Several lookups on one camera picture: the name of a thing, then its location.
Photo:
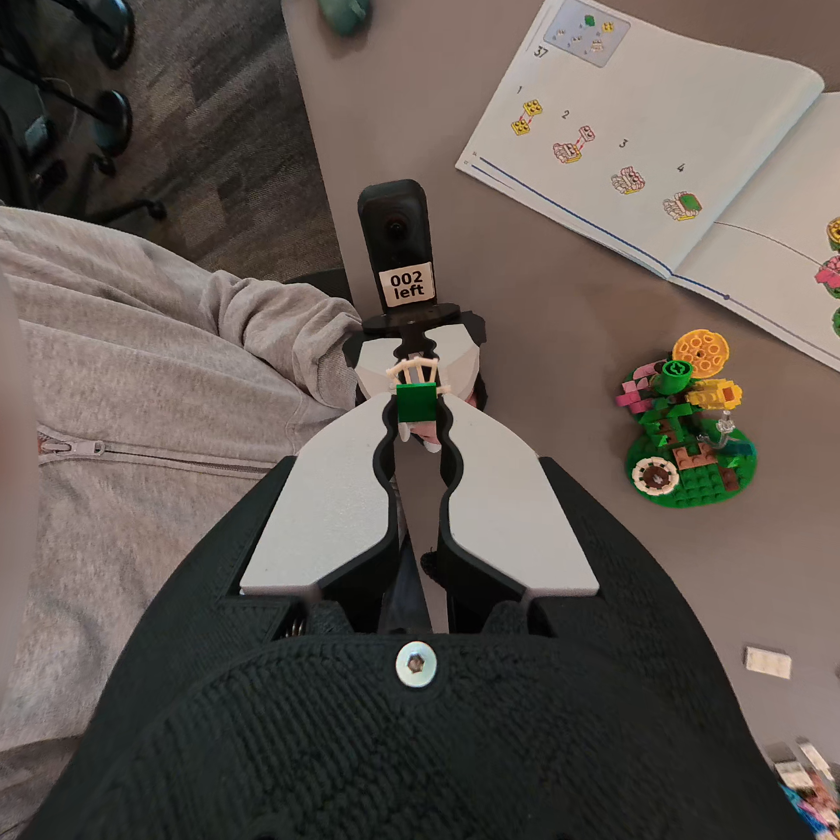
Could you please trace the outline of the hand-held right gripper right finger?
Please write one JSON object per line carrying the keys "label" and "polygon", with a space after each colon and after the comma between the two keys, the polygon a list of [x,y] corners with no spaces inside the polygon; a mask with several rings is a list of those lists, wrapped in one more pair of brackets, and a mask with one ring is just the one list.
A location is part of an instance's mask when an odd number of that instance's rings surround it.
{"label": "hand-held right gripper right finger", "polygon": [[462,603],[592,596],[599,584],[537,453],[491,416],[446,394],[437,563]]}

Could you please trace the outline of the person's grey hoodie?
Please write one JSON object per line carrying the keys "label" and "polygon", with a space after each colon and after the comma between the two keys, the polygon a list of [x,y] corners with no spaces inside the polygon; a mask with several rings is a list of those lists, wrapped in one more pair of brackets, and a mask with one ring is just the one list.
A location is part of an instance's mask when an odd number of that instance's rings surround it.
{"label": "person's grey hoodie", "polygon": [[2,838],[17,838],[162,585],[345,411],[220,338],[201,305],[214,272],[146,239],[4,206],[1,262],[33,381],[39,475],[2,703]]}

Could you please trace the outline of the lego flower garden model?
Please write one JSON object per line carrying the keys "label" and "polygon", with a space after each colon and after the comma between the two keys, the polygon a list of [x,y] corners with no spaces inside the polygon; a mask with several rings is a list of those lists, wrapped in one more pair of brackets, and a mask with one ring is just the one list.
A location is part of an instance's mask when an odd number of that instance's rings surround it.
{"label": "lego flower garden model", "polygon": [[732,419],[742,388],[722,375],[729,358],[719,332],[693,329],[664,359],[639,365],[621,383],[615,404],[639,430],[626,453],[626,477],[655,505],[701,508],[752,483],[758,454]]}

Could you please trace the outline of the black office chair base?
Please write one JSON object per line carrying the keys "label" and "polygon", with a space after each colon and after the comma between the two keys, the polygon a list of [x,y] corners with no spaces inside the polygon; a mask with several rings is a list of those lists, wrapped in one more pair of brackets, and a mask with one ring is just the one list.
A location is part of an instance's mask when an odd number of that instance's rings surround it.
{"label": "black office chair base", "polygon": [[[58,2],[71,11],[78,21],[89,28],[94,49],[106,67],[121,68],[130,57],[135,35],[134,14],[129,2],[100,2],[92,9],[85,2]],[[76,112],[91,119],[93,140],[98,148],[90,152],[80,174],[77,189],[66,208],[66,215],[80,221],[107,226],[137,211],[145,211],[154,221],[167,218],[167,209],[162,201],[136,198],[130,202],[104,209],[96,213],[88,211],[88,199],[95,172],[107,177],[117,173],[115,159],[125,152],[133,134],[133,111],[126,95],[114,89],[103,89],[96,101],[88,104],[73,93],[65,92],[56,84],[41,76],[36,70],[24,67],[15,59],[8,58],[2,51],[1,67],[20,79],[33,85],[41,93],[55,97],[70,105]]]}

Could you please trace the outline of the teal rounded object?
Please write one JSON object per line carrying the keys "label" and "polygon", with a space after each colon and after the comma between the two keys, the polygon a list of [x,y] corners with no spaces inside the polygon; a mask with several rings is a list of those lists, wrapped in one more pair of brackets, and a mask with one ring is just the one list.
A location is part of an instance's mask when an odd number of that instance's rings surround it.
{"label": "teal rounded object", "polygon": [[348,38],[369,23],[371,1],[318,1],[326,24],[336,35]]}

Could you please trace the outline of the lego instruction booklet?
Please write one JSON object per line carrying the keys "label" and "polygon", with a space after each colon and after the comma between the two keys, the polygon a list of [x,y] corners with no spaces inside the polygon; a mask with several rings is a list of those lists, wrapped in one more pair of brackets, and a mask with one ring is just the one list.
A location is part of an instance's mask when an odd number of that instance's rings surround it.
{"label": "lego instruction booklet", "polygon": [[838,371],[839,94],[544,2],[456,169]]}

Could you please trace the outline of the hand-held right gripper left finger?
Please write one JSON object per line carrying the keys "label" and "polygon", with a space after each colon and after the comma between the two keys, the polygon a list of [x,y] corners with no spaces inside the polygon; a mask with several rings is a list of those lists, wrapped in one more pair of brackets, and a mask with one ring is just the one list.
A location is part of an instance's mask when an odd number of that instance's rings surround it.
{"label": "hand-held right gripper left finger", "polygon": [[382,597],[400,563],[395,436],[396,399],[385,392],[303,446],[240,580],[242,595]]}

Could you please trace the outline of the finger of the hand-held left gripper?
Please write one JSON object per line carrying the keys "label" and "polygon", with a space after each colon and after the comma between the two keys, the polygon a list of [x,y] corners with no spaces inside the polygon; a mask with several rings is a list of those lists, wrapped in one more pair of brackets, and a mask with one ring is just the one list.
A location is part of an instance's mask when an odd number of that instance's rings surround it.
{"label": "finger of the hand-held left gripper", "polygon": [[401,345],[401,338],[378,338],[362,342],[354,370],[364,398],[372,398],[391,390],[392,381],[387,371],[397,364],[394,352]]}
{"label": "finger of the hand-held left gripper", "polygon": [[469,332],[425,332],[434,342],[437,378],[453,396],[467,402],[480,370],[480,347]]}

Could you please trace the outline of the pile of mixed lego pieces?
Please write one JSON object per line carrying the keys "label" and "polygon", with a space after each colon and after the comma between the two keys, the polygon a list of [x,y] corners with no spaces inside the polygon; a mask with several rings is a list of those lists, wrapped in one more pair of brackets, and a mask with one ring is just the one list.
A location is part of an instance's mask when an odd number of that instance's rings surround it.
{"label": "pile of mixed lego pieces", "polygon": [[765,758],[788,802],[814,839],[839,838],[839,765],[814,742],[775,742],[763,747]]}

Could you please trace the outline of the person's left forearm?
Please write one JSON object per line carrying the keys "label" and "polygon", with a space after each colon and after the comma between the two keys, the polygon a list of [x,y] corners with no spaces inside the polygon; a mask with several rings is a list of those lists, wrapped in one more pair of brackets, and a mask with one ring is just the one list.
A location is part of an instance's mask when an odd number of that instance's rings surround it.
{"label": "person's left forearm", "polygon": [[356,373],[343,355],[361,330],[353,305],[307,283],[237,278],[219,270],[202,295],[220,338],[265,362],[318,403],[348,411]]}

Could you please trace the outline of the white lego fence piece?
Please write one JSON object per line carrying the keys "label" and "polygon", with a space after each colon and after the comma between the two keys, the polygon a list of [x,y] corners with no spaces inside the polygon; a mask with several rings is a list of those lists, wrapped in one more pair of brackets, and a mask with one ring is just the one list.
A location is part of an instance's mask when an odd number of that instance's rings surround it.
{"label": "white lego fence piece", "polygon": [[388,391],[396,393],[399,386],[436,385],[436,394],[441,396],[451,393],[447,375],[439,358],[428,358],[419,354],[405,360],[399,360],[392,368],[385,371]]}

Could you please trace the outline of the green lego plate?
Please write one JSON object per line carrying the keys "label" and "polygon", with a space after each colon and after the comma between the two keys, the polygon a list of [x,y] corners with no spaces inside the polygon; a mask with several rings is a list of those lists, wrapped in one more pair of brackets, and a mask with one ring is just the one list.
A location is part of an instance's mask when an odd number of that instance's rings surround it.
{"label": "green lego plate", "polygon": [[398,383],[395,387],[399,424],[436,421],[438,387],[434,381]]}

